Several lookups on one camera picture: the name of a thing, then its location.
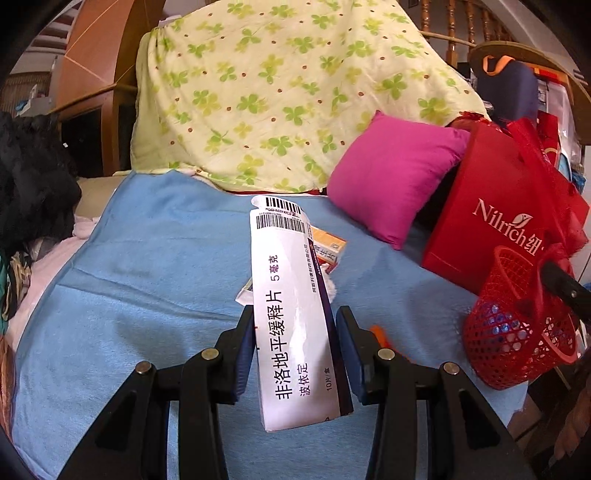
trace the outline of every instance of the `barcode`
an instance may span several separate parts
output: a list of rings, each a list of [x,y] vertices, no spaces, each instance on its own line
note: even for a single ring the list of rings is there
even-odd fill
[[[275,197],[267,197],[267,206],[268,207],[275,207],[275,208],[283,208],[284,210],[288,210],[289,212],[293,213],[301,213],[300,207],[292,202],[287,202],[285,200],[277,199]]]
[[[304,222],[297,218],[288,218],[278,213],[261,213],[256,217],[256,228],[265,228],[266,226],[276,226],[285,230],[306,233]]]

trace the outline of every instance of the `nilrich logo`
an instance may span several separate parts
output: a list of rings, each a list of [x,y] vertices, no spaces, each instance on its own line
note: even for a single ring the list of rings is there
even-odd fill
[[[486,223],[531,255],[535,255],[540,248],[542,243],[540,238],[537,238],[535,235],[531,235],[528,238],[525,234],[525,226],[533,218],[527,213],[520,213],[513,218],[512,222],[506,222],[503,220],[502,212],[495,209],[492,205],[487,205],[484,200],[478,199],[478,204],[472,215],[481,215]]]

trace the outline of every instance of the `red mesh basket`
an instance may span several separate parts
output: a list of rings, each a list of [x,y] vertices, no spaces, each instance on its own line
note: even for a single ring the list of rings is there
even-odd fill
[[[496,247],[494,263],[476,305],[464,323],[464,347],[478,376],[503,390],[577,359],[574,314],[551,296],[541,325],[518,312],[533,268],[507,247]]]

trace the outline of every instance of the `black clamp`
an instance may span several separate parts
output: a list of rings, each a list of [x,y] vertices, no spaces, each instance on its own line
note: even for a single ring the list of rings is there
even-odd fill
[[[417,400],[427,401],[429,480],[534,479],[515,442],[454,363],[420,367],[357,325],[348,307],[336,316],[351,389],[378,404],[368,480],[415,480]],[[233,405],[246,388],[255,349],[253,308],[214,348],[184,365],[140,362],[107,403],[58,480],[165,480],[170,402],[179,401],[181,480],[226,480],[217,404]]]
[[[184,365],[140,362],[80,441],[58,480],[166,480],[168,415],[179,401],[181,479],[226,480],[217,404],[234,405],[246,389],[255,349],[254,313],[222,332]]]
[[[550,293],[566,303],[585,325],[591,326],[591,291],[554,262],[546,262],[542,266],[541,279]]]
[[[349,307],[336,315],[351,390],[378,404],[367,480],[414,480],[417,400],[427,402],[428,479],[535,479],[513,438],[462,369],[421,367],[381,348]]]

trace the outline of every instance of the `metal rivet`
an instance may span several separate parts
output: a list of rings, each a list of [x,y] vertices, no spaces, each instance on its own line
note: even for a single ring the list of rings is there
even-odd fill
[[[392,360],[395,356],[394,350],[390,350],[390,348],[382,348],[378,351],[378,357],[382,360]]]
[[[447,362],[443,365],[443,369],[449,373],[450,375],[457,375],[460,373],[460,367],[457,366],[454,362]]]
[[[203,352],[201,352],[201,356],[205,360],[213,360],[217,358],[220,352],[217,351],[215,348],[206,348]]]
[[[152,364],[144,360],[143,362],[138,363],[135,366],[135,372],[139,373],[140,375],[145,375],[152,369]]]

